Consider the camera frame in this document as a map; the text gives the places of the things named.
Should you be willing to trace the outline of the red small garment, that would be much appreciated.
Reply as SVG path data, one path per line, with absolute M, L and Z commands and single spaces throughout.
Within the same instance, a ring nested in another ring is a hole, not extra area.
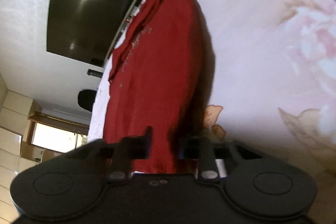
M 145 0 L 113 51 L 110 100 L 103 138 L 117 143 L 152 131 L 144 173 L 190 173 L 196 164 L 179 158 L 183 142 L 203 125 L 209 34 L 196 0 Z

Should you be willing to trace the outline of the white floral bed sheet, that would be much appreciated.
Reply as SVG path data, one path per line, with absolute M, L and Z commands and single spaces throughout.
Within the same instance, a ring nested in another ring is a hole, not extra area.
M 335 223 L 335 0 L 198 0 L 215 55 L 205 133 L 311 172 Z

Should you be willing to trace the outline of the window with wooden frame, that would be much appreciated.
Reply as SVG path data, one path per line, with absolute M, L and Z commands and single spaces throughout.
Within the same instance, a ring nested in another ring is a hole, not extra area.
M 28 117 L 27 143 L 54 152 L 66 153 L 87 143 L 88 126 L 43 113 Z

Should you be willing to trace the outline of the black speaker on wall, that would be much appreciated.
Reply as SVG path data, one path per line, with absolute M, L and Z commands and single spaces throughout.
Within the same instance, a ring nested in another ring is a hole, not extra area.
M 96 70 L 93 70 L 93 69 L 88 69 L 88 70 L 87 70 L 87 75 L 88 75 L 88 76 L 97 77 L 97 78 L 100 78 L 100 79 L 101 79 L 103 73 L 102 73 L 102 72 L 99 72 L 99 71 L 96 71 Z

